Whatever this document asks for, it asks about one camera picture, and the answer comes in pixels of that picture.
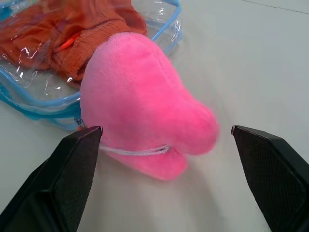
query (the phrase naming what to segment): textured black surface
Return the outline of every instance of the textured black surface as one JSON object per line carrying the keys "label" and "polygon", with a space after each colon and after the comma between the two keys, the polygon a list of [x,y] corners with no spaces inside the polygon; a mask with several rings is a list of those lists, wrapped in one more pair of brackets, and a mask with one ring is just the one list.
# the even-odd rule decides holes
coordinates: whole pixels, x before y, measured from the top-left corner
{"label": "textured black surface", "polygon": [[57,180],[53,194],[70,231],[77,231],[92,186],[98,152],[97,141],[80,141]]}
{"label": "textured black surface", "polygon": [[102,130],[64,138],[0,215],[0,232],[76,232],[92,186]]}
{"label": "textured black surface", "polygon": [[240,128],[232,133],[250,190],[272,232],[296,231],[308,210],[308,187],[297,167],[291,167],[268,138]]}

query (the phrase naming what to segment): transparent pouch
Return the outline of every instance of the transparent pouch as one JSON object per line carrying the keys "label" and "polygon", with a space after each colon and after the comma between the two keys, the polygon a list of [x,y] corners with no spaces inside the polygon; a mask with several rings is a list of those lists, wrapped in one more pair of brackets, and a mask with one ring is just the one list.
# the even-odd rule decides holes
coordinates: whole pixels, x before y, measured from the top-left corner
{"label": "transparent pouch", "polygon": [[[127,30],[122,27],[129,26],[130,31],[143,33],[155,41],[167,55],[172,53],[182,39],[181,7],[177,0],[114,1],[113,14],[116,12],[117,15],[110,12],[103,15],[107,19],[124,17],[127,25],[123,22],[109,25],[105,18],[95,16],[91,17],[97,22],[90,22],[90,16],[85,16],[86,11],[82,16],[78,14],[79,8],[92,6],[91,1],[76,1],[86,4],[83,6],[73,0],[0,2],[0,28],[4,35],[0,39],[0,100],[29,118],[46,119],[64,130],[75,130],[77,125],[73,119],[80,115],[79,85],[83,71],[92,49],[99,45],[95,43],[97,41],[92,42],[93,37],[103,33],[98,30],[94,36],[89,36],[88,31],[94,32],[104,22],[107,26],[102,36],[108,40],[114,33]],[[134,24],[143,23],[145,28],[134,27]]]}

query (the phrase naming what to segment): orange clothing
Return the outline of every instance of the orange clothing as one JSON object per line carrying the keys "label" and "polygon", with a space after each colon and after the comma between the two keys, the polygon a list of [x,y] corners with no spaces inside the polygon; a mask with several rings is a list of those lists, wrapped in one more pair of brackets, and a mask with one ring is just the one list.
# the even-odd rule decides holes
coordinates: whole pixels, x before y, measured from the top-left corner
{"label": "orange clothing", "polygon": [[95,49],[120,32],[146,34],[131,0],[43,0],[0,24],[0,59],[80,84]]}

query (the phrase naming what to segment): stuffed animal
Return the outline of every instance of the stuffed animal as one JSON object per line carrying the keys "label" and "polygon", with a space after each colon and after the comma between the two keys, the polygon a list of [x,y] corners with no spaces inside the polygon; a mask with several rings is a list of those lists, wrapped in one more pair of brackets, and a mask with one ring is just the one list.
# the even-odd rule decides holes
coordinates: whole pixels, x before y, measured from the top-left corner
{"label": "stuffed animal", "polygon": [[101,149],[146,175],[174,179],[186,169],[186,155],[202,155],[216,143],[214,115],[144,35],[118,33],[101,44],[80,91],[82,120],[103,127]]}

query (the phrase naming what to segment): white surface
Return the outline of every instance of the white surface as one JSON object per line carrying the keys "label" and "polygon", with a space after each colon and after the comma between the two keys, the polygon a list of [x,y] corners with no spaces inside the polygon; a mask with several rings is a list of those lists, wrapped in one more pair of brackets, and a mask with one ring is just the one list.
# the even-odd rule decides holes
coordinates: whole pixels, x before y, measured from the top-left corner
{"label": "white surface", "polygon": [[[101,154],[79,232],[269,231],[230,129],[241,124],[283,137],[309,162],[308,22],[307,14],[242,0],[187,0],[174,64],[218,115],[221,139],[169,183]],[[36,125],[3,103],[0,128],[2,210],[66,133]]]}

